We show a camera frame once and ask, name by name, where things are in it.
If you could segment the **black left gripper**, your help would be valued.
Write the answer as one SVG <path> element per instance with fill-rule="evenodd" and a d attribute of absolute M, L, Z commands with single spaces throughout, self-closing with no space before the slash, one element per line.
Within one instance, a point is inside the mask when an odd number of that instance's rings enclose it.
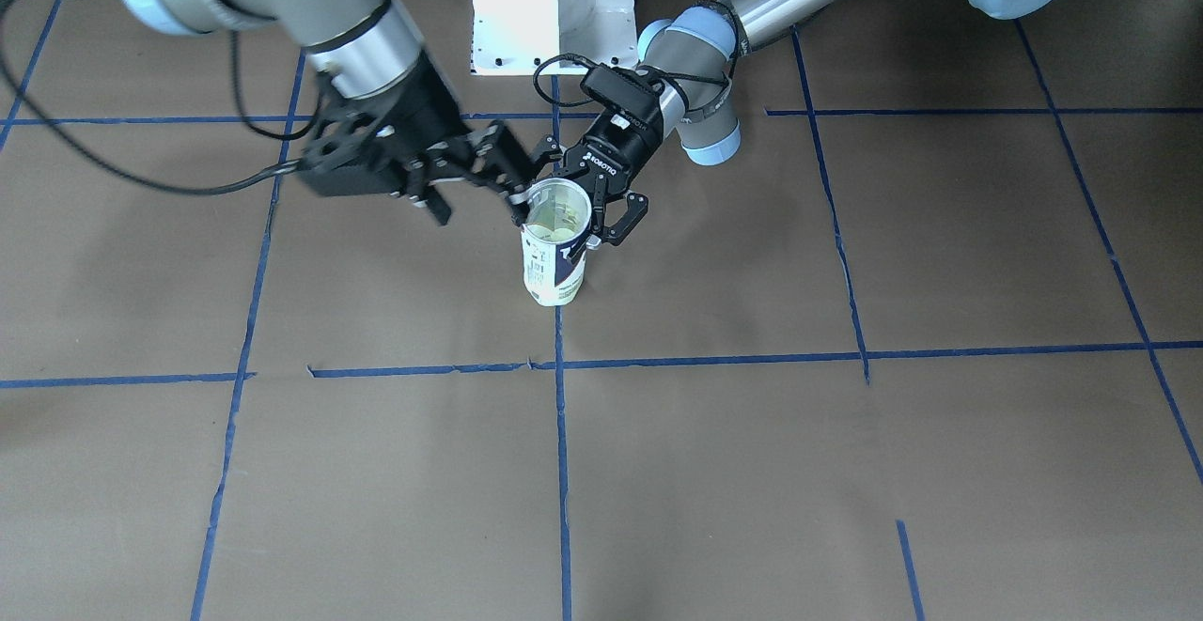
<path fill-rule="evenodd" d="M 564 160 L 565 179 L 577 181 L 588 193 L 595 189 L 589 197 L 589 248 L 618 247 L 648 214 L 648 199 L 628 190 L 662 142 L 664 116 L 657 104 L 635 111 L 605 104 L 583 137 L 567 153 L 553 136 L 544 136 L 537 142 L 531 150 L 531 185 L 558 179 Z M 605 188 L 599 185 L 602 179 Z M 605 223 L 611 203 L 608 193 L 624 193 L 626 211 L 614 225 Z"/>

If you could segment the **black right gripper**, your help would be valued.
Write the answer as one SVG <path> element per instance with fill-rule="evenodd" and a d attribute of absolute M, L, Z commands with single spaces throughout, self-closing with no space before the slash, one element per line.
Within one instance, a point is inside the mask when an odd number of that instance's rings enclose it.
<path fill-rule="evenodd" d="M 473 187 L 499 194 L 515 225 L 529 214 L 531 156 L 506 125 L 490 125 L 467 134 L 460 104 L 426 49 L 413 67 L 385 91 L 346 99 L 330 77 L 320 77 L 325 102 L 352 104 L 358 110 L 387 110 L 396 116 L 391 150 L 401 162 L 414 159 L 410 203 L 425 209 L 438 226 L 448 226 L 454 209 L 439 193 L 439 184 L 467 181 Z"/>

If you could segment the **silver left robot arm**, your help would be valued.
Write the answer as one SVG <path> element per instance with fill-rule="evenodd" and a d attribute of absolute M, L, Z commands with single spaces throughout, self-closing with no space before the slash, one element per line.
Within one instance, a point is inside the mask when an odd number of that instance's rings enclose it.
<path fill-rule="evenodd" d="M 692 162 L 727 162 L 741 144 L 733 104 L 743 57 L 774 46 L 842 0 L 701 0 L 671 19 L 648 23 L 630 69 L 568 54 L 585 66 L 585 104 L 602 111 L 564 150 L 559 179 L 583 194 L 583 246 L 620 246 L 648 213 L 634 181 L 666 138 Z M 1018 19 L 1053 0 L 967 0 L 994 19 Z"/>

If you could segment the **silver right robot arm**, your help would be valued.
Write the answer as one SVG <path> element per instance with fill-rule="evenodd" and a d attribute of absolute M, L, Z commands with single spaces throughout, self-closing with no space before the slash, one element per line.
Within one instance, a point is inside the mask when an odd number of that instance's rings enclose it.
<path fill-rule="evenodd" d="M 322 197 L 391 194 L 445 224 L 440 184 L 466 181 L 499 194 L 515 224 L 528 213 L 538 165 L 506 124 L 473 132 L 401 0 L 122 0 L 160 32 L 202 36 L 278 24 L 318 81 L 318 107 L 301 128 L 292 173 Z"/>

